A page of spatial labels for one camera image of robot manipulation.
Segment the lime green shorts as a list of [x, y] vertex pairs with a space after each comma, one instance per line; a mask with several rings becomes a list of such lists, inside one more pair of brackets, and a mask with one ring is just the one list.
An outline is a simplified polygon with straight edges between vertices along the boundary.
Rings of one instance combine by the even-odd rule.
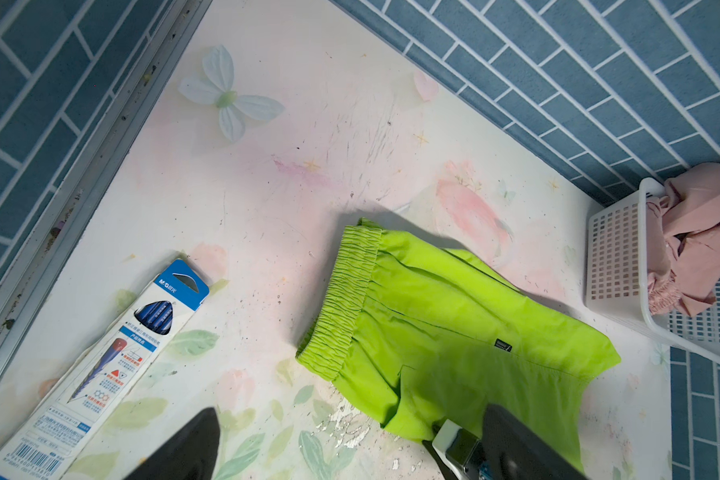
[[387, 432], [483, 432], [497, 404], [575, 467], [589, 384], [620, 362], [609, 338], [546, 307], [471, 252], [361, 219], [342, 234], [297, 361]]

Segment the white plastic basket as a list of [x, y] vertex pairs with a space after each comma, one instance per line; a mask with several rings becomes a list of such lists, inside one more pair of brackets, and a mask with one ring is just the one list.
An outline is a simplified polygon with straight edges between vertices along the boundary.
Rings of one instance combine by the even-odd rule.
[[695, 317], [649, 308], [646, 202], [664, 194], [652, 178], [588, 220], [586, 306], [644, 336], [720, 365], [720, 279], [715, 304]]

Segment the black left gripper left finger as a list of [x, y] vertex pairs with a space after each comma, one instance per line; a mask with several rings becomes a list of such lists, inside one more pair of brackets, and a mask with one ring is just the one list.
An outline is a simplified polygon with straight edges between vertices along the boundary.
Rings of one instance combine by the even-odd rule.
[[211, 479], [221, 428], [214, 408], [205, 408], [134, 469], [127, 480]]

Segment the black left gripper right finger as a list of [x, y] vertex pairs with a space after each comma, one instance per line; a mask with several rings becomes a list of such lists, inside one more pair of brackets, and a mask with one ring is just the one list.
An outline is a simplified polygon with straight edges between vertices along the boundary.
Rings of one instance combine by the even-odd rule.
[[586, 479], [511, 412], [497, 404], [489, 404], [485, 410], [482, 446], [492, 479]]

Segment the pink shorts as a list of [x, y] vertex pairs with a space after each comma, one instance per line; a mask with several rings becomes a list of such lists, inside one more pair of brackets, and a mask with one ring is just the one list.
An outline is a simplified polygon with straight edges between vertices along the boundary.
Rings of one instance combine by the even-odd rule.
[[720, 164], [667, 180], [646, 200], [649, 310], [696, 316], [716, 302], [720, 279]]

